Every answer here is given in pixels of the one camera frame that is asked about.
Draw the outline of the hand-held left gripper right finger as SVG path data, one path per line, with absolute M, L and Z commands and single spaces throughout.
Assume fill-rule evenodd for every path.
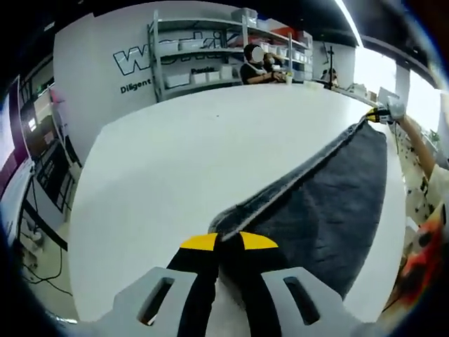
M 251 336 L 350 336 L 342 297 L 303 267 L 291 267 L 268 237 L 220 240 L 220 267 L 243 301 Z

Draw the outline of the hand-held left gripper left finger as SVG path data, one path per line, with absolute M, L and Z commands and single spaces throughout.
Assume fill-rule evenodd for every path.
M 205 336 L 215 300 L 216 233 L 180 245 L 166 267 L 154 267 L 115 296 L 106 336 Z

